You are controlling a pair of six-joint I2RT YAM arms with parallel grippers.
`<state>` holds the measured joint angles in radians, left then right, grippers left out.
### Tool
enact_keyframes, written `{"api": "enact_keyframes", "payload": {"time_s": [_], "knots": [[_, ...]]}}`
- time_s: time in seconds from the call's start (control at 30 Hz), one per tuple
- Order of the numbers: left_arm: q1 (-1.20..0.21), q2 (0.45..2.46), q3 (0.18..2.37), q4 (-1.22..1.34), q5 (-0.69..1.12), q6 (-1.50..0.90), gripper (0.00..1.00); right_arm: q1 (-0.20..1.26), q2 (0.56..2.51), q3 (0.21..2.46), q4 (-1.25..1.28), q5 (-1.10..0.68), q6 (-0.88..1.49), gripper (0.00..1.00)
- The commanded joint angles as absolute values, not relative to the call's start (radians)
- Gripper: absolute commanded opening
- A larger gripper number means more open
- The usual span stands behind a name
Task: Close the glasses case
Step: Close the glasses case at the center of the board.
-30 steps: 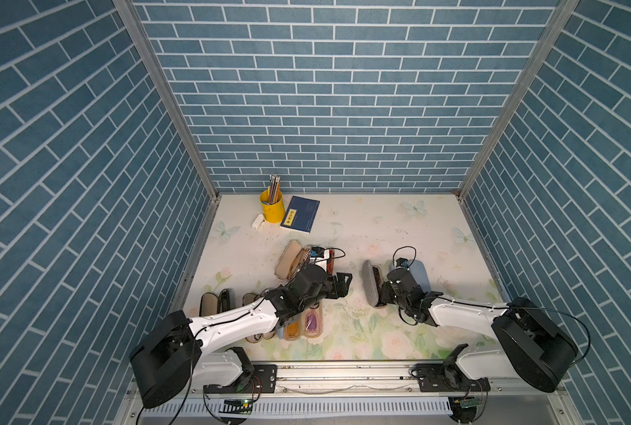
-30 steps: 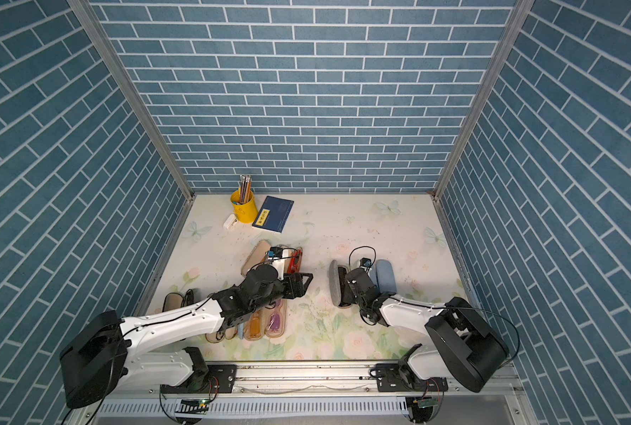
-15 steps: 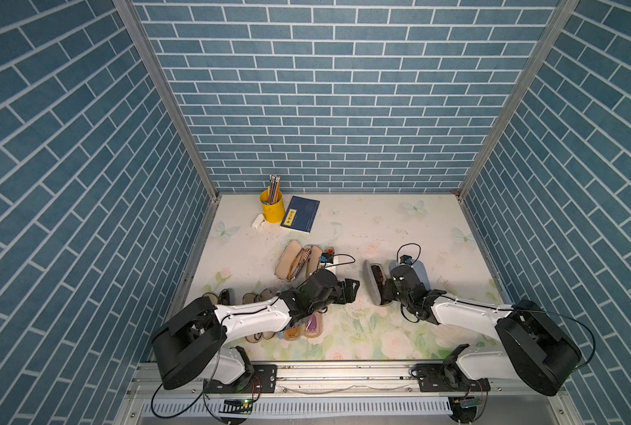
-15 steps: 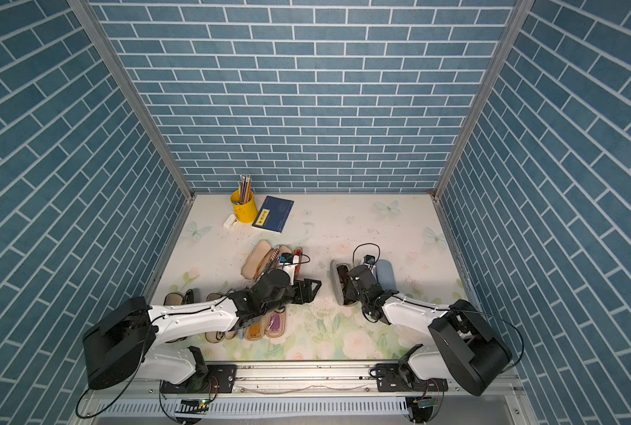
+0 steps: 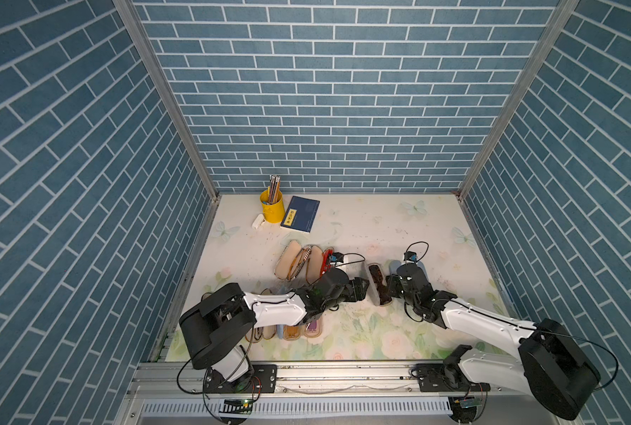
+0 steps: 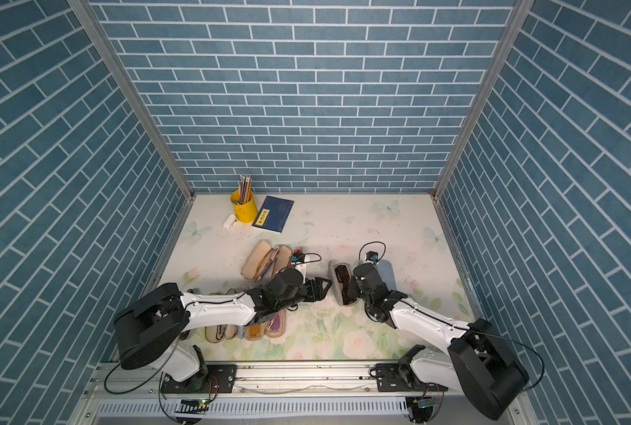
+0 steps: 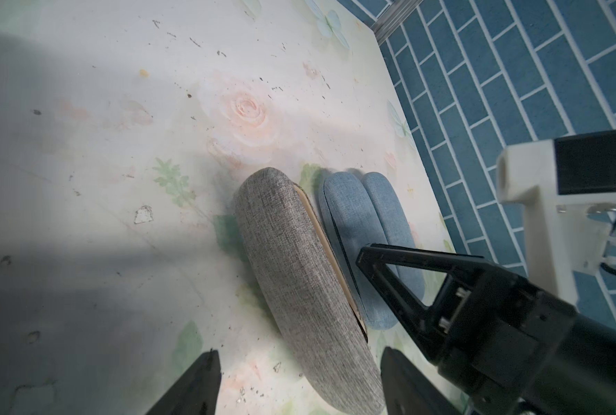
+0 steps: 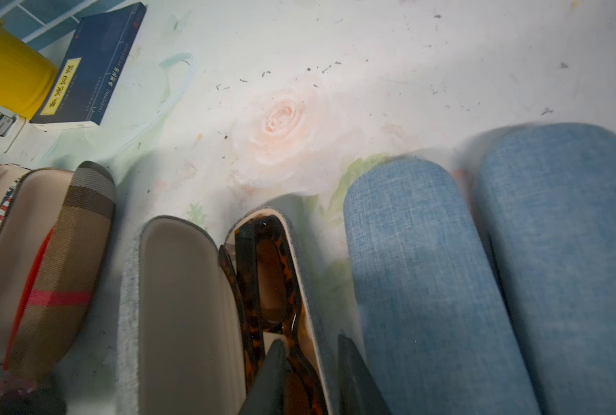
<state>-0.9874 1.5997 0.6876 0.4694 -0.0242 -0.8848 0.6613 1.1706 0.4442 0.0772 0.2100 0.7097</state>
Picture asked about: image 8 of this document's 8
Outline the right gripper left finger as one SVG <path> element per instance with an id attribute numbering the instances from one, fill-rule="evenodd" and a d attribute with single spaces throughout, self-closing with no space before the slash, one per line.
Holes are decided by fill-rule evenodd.
<path id="1" fill-rule="evenodd" d="M 290 372 L 285 344 L 276 340 L 271 345 L 252 389 L 240 408 L 239 415 L 282 415 L 285 413 L 285 385 Z"/>

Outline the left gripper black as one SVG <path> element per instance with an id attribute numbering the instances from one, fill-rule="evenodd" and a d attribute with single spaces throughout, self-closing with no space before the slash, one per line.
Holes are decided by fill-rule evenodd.
<path id="1" fill-rule="evenodd" d="M 66 413 L 66 401 L 51 378 L 0 377 L 0 414 Z"/>

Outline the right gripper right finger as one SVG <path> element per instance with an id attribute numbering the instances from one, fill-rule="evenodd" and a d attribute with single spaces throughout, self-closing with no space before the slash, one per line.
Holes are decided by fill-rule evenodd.
<path id="1" fill-rule="evenodd" d="M 338 336 L 337 360 L 340 414 L 390 415 L 358 347 L 344 334 Z"/>

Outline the blue case yellow glasses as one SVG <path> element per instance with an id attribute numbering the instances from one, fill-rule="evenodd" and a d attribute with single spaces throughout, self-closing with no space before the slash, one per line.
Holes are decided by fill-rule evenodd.
<path id="1" fill-rule="evenodd" d="M 458 185 L 416 158 L 358 178 L 344 220 L 368 368 L 393 414 L 536 414 Z"/>

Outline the grey case tortoise glasses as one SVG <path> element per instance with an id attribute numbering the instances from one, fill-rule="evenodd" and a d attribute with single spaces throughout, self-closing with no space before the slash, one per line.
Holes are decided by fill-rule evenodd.
<path id="1" fill-rule="evenodd" d="M 337 361 L 283 214 L 252 211 L 221 243 L 174 216 L 143 225 L 121 279 L 117 413 L 239 414 L 276 340 L 284 414 L 339 413 Z"/>

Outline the blue case white glasses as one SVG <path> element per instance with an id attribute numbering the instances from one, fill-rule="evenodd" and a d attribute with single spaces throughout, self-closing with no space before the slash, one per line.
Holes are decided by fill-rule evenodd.
<path id="1" fill-rule="evenodd" d="M 616 414 L 616 133 L 514 131 L 476 198 L 541 411 Z"/>

